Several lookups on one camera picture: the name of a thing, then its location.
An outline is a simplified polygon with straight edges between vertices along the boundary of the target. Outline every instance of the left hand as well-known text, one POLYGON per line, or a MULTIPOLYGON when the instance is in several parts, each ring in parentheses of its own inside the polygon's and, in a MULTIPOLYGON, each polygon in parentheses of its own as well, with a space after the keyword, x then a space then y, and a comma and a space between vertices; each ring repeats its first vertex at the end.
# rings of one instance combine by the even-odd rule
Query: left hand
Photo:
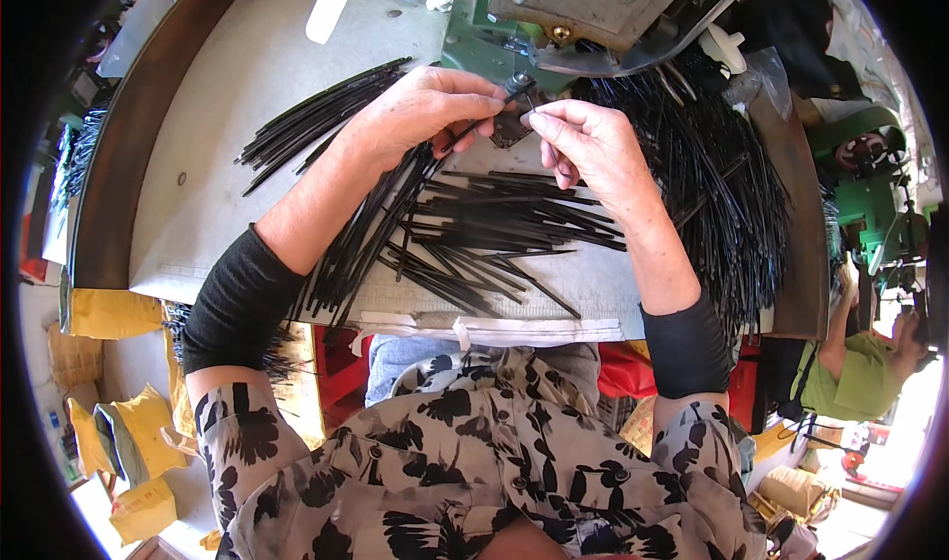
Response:
MULTIPOLYGON (((448 68, 421 66, 390 86, 366 105, 340 134, 340 139, 362 152, 383 171, 394 168, 409 148, 431 139, 436 158, 453 136, 470 124, 477 134, 494 133, 493 116, 506 106, 504 90, 477 74, 448 68)), ((475 134, 460 139, 453 150, 461 152, 475 142, 475 134)))
POLYGON ((860 271, 853 264, 853 258, 850 252, 845 255, 844 265, 837 270, 837 277, 840 278, 840 290, 845 299, 849 299, 849 306, 855 306, 860 302, 860 271))

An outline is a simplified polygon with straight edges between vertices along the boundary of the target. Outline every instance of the black and white patterned shirt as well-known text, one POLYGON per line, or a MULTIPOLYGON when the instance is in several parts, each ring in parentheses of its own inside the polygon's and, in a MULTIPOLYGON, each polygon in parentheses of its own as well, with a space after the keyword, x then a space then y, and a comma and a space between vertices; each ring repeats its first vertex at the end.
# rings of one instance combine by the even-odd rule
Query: black and white patterned shirt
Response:
POLYGON ((251 386, 200 400, 218 557, 473 558, 520 516, 568 557, 765 556, 716 404, 677 413, 649 459, 529 350, 422 361, 392 395, 312 452, 251 386))

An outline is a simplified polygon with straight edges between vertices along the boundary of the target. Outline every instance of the hand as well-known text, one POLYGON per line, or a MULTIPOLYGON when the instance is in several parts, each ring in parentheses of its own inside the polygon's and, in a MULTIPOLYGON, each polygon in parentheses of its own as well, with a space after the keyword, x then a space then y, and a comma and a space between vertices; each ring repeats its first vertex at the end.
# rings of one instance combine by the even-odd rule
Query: hand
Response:
MULTIPOLYGON (((505 108, 504 98, 500 86, 476 74, 421 66, 366 105, 337 141, 361 151, 384 171, 394 168, 406 150, 426 139, 432 140, 434 155, 442 158, 445 156, 442 149, 454 137, 446 130, 458 134, 468 127, 469 120, 486 119, 475 131, 481 136, 491 136, 493 116, 505 108)), ((460 139, 453 150, 461 152, 469 148, 474 139, 475 134, 469 134, 460 139)))
POLYGON ((860 271, 853 265, 853 258, 850 252, 847 252, 844 259, 844 265, 837 269, 837 277, 840 279, 840 291, 845 299, 850 300, 850 306, 856 305, 860 301, 860 271))
POLYGON ((556 101, 521 118, 541 137, 541 163, 566 189, 583 178, 613 218, 658 189, 636 132, 622 111, 583 101, 556 101))

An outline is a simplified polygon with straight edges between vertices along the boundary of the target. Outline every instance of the person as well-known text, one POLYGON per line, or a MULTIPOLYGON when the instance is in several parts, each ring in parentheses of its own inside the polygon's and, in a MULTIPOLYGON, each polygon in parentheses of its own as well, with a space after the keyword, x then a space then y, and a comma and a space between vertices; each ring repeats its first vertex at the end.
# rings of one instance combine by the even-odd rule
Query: person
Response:
MULTIPOLYGON (((582 177, 626 236, 658 388, 651 459, 592 417, 595 396, 578 384, 597 363, 583 345, 572 366, 556 360, 569 349, 398 361, 410 370, 384 400, 314 451, 281 418, 261 357, 304 275, 402 153, 431 139, 445 156, 468 120, 485 119, 477 133, 489 136, 513 107, 504 96, 468 72, 412 70, 212 268, 183 364, 218 557, 764 556, 729 432, 722 331, 619 111, 558 101, 524 121, 549 144, 542 163, 560 186, 582 177)), ((408 349, 376 348, 373 364, 408 349)))
POLYGON ((860 298, 850 254, 838 277, 841 298, 823 343, 762 339, 762 376, 784 418, 798 421, 808 412, 842 421, 882 418, 929 354, 924 321, 916 312, 896 317, 892 339, 875 331, 848 336, 848 317, 860 298))

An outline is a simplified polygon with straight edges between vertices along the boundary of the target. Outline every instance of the finger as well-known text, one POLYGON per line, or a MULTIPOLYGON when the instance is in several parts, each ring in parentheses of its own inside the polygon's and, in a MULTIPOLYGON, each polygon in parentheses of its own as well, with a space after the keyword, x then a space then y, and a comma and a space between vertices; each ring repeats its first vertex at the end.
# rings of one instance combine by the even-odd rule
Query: finger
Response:
POLYGON ((465 134, 465 137, 459 139, 457 143, 452 147, 452 150, 455 152, 464 152, 472 147, 472 144, 475 143, 476 136, 475 134, 465 134))
POLYGON ((557 179, 557 187, 560 189, 566 189, 570 187, 570 178, 563 175, 563 173, 560 172, 559 167, 553 170, 553 176, 557 179))
POLYGON ((477 133, 485 138, 491 138, 494 133, 494 118, 488 118, 480 126, 475 128, 477 133))
POLYGON ((545 139, 540 140, 540 164, 545 169, 552 169, 557 166, 557 160, 553 153, 554 147, 545 139))
POLYGON ((530 113, 530 127, 537 134, 575 163, 583 159, 587 152, 587 142, 591 139, 580 133, 567 122, 542 113, 530 113))
POLYGON ((550 115, 568 124, 584 127, 587 124, 595 124, 612 111, 606 107, 600 107, 586 101, 577 101, 576 99, 563 99, 563 101, 554 101, 537 105, 535 112, 544 115, 550 115))
POLYGON ((561 187, 560 189, 566 189, 576 184, 580 174, 577 172, 575 166, 572 163, 566 161, 559 161, 557 163, 557 170, 560 171, 560 174, 563 175, 563 178, 566 179, 566 187, 561 187))
POLYGON ((432 153, 436 159, 444 159, 448 154, 444 151, 445 145, 452 140, 452 136, 446 130, 440 130, 432 137, 432 153))
POLYGON ((477 93, 470 94, 441 94, 432 105, 433 112, 444 113, 446 119, 483 120, 501 112, 504 103, 500 99, 486 97, 477 93))
POLYGON ((434 74, 439 82, 440 88, 438 90, 442 92, 449 94, 475 93, 499 100, 507 97, 503 88, 472 72, 451 68, 435 68, 434 74))
POLYGON ((446 128, 451 132, 449 136, 452 138, 457 138, 462 132, 468 129, 468 126, 470 125, 471 122, 451 122, 446 126, 446 128))

